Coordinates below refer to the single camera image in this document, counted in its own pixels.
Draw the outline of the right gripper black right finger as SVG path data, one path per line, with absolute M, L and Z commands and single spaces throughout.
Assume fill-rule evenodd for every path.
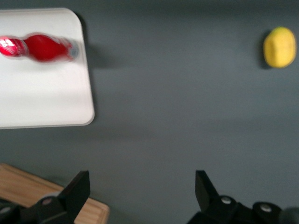
M 195 195 L 200 207 L 189 224 L 278 224 L 282 209 L 267 202 L 248 208 L 230 196 L 219 195 L 204 170 L 195 174 Z

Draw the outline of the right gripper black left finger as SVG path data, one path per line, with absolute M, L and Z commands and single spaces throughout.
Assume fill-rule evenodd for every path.
M 7 199 L 0 200 L 2 224 L 73 224 L 90 195 L 88 171 L 80 171 L 56 196 L 44 196 L 26 208 Z

